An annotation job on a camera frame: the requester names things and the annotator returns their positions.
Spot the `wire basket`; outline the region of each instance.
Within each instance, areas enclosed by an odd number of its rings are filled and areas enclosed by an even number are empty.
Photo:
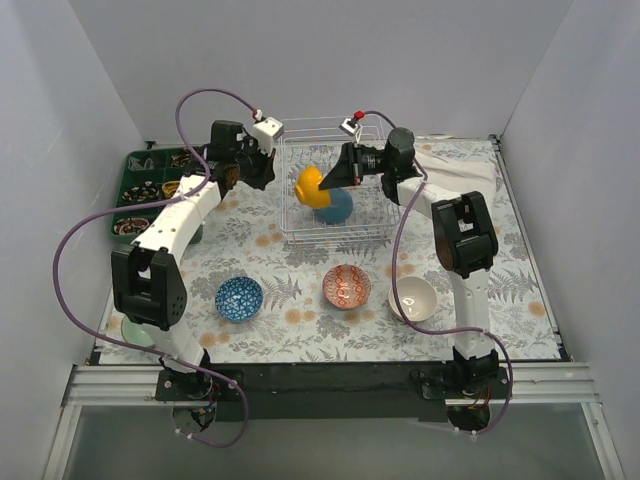
[[[348,116],[283,120],[280,227],[289,244],[381,241],[393,233],[398,223],[398,206],[384,196],[378,176],[365,177],[360,186],[344,189],[353,199],[353,213],[342,223],[327,224],[318,220],[313,210],[301,205],[296,198],[294,188],[300,172],[315,165],[326,175],[337,163],[342,144],[351,141],[338,128]],[[361,143],[383,147],[385,132],[381,119],[370,115],[360,123]]]

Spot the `white cloth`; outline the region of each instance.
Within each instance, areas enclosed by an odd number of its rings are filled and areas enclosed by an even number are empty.
[[[496,198],[496,168],[493,164],[460,162],[419,150],[416,151],[416,160],[429,175],[427,183],[458,193],[478,191],[484,196],[489,214],[493,212]]]

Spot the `yellow cup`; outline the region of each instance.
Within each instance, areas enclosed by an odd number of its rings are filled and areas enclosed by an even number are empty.
[[[329,190],[320,190],[322,173],[313,165],[305,168],[296,183],[296,198],[311,208],[327,208],[331,205]]]

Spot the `patterned red bowl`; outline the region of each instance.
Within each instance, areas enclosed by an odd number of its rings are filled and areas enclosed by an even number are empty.
[[[367,303],[371,280],[360,267],[338,265],[324,276],[322,291],[333,305],[348,310]]]

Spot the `tabletop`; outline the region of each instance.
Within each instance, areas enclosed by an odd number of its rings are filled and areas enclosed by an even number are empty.
[[[500,250],[489,279],[491,331],[513,359],[560,358],[522,231],[493,146],[482,140],[422,142],[417,148],[458,161],[495,165],[493,223]],[[417,333],[397,321],[387,300],[391,285],[391,237],[383,242],[290,245],[279,229],[280,179],[266,191],[239,184],[205,219],[202,241],[187,248],[180,272],[189,298],[187,322],[214,363],[420,361],[452,358],[451,336]],[[322,293],[326,272],[340,264],[364,269],[372,282],[368,302],[342,311]],[[412,212],[403,233],[399,275],[420,276],[438,294],[438,307],[422,324],[455,325],[453,292],[434,248],[431,220]],[[259,314],[243,324],[218,315],[216,291],[226,280],[248,276],[264,292]],[[123,315],[107,307],[101,331],[121,339]],[[115,345],[101,345],[101,364],[156,363],[157,358]]]

